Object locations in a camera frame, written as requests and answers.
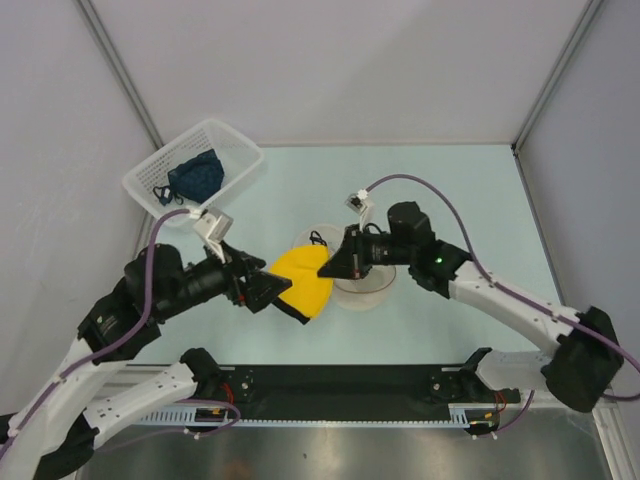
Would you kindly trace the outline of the beige mesh laundry bag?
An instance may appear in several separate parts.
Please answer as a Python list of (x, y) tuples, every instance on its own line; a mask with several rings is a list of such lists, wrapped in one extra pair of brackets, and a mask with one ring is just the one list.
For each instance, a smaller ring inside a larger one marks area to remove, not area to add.
[[(327, 244), (329, 253), (333, 254), (341, 244), (343, 229), (331, 224), (312, 225), (296, 237), (293, 246), (311, 244), (312, 238), (317, 237)], [(396, 276), (394, 266), (374, 266), (362, 280), (335, 279), (331, 298), (346, 310), (371, 310), (388, 298)]]

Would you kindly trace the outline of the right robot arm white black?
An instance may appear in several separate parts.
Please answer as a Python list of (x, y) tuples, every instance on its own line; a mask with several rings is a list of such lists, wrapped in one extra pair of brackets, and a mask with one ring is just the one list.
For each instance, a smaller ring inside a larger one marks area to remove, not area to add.
[(535, 347), (511, 353), (478, 349), (469, 359), (471, 370), (461, 376), (469, 399), (484, 401), (502, 389), (540, 390), (575, 411), (593, 410), (625, 361), (608, 314), (538, 300), (491, 278), (469, 252), (437, 239), (414, 202), (394, 204), (387, 219), (387, 232), (347, 226), (319, 276), (360, 280), (374, 266), (405, 265), (423, 289), (484, 312)]

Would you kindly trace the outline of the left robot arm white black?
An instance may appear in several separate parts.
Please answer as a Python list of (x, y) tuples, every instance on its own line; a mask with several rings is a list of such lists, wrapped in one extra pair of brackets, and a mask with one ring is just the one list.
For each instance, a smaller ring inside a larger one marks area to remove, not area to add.
[(62, 479), (87, 463), (116, 433), (166, 405), (214, 397), (223, 374), (203, 348), (187, 350), (156, 377), (105, 400), (102, 387), (157, 340), (165, 321), (224, 296), (258, 313), (291, 286), (263, 260), (224, 245), (184, 266), (179, 251), (150, 245), (98, 300), (48, 384), (21, 411), (1, 418), (4, 479)]

